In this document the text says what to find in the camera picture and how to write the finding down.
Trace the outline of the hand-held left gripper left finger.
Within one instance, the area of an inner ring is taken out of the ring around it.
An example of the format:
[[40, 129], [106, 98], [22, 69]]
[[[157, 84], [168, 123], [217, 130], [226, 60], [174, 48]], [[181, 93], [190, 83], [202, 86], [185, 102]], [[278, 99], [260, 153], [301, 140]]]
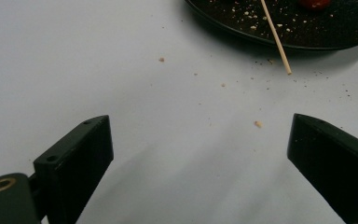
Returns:
[[34, 161], [50, 224], [75, 224], [114, 159], [107, 115], [77, 125]]

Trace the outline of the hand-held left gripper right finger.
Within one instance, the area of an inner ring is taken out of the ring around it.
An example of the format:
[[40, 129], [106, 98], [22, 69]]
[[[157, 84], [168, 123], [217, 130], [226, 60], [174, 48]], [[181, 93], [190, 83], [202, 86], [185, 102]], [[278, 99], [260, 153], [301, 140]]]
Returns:
[[295, 114], [287, 158], [346, 224], [358, 224], [358, 138]]

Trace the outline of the black round plate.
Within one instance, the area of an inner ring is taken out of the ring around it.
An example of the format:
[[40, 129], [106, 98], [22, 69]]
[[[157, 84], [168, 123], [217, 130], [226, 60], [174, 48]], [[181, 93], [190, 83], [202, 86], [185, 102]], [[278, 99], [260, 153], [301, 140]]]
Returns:
[[273, 46], [267, 17], [286, 49], [330, 51], [358, 46], [358, 0], [330, 0], [313, 11], [299, 0], [185, 0], [197, 15], [216, 27]]

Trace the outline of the thin wooden skewer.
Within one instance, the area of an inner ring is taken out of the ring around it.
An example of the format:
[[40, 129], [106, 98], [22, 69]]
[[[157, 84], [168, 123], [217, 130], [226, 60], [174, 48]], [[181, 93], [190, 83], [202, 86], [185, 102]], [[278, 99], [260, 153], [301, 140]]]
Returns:
[[292, 75], [292, 69], [291, 69], [291, 66], [289, 64], [289, 61], [286, 57], [286, 54], [285, 54], [285, 51], [283, 49], [283, 46], [282, 46], [282, 42], [276, 32], [276, 29], [275, 29], [275, 26], [274, 26], [274, 23], [272, 21], [272, 18], [270, 17], [270, 14], [269, 14], [269, 9], [267, 7], [267, 4], [266, 4], [266, 1], [265, 0], [260, 0], [261, 2], [261, 5], [262, 5], [262, 8], [265, 12], [265, 15], [266, 15], [266, 18], [267, 18], [267, 21], [268, 21], [268, 26], [272, 32], [272, 35], [273, 35], [273, 38], [274, 38], [274, 41], [276, 43], [276, 46], [278, 48], [278, 51], [280, 53], [280, 56], [282, 58], [282, 64], [285, 68], [285, 71], [286, 71], [286, 74], [287, 75]]

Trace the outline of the red cored hawthorn fruit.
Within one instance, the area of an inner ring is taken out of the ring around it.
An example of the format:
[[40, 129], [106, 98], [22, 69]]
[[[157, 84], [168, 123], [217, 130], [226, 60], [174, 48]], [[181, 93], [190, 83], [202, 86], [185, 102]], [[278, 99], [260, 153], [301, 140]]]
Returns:
[[331, 0], [298, 0], [298, 3], [309, 10], [323, 10], [331, 4]]

